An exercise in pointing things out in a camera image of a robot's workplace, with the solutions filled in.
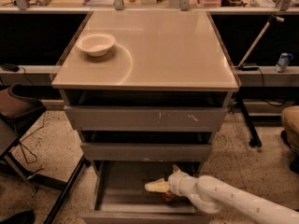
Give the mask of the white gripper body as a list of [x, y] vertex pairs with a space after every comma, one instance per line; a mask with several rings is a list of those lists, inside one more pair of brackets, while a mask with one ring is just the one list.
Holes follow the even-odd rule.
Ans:
[[168, 177], [168, 186], [170, 191], [175, 195], [188, 197], [198, 193], [197, 180], [197, 177], [177, 171]]

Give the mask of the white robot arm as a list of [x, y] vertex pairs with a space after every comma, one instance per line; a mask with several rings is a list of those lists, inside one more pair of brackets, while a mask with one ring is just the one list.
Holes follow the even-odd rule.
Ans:
[[186, 197], [207, 214], [218, 214], [225, 204], [256, 224], [299, 224], [297, 211], [237, 189], [210, 175], [190, 176], [176, 165], [167, 180], [161, 178], [149, 182], [145, 190]]

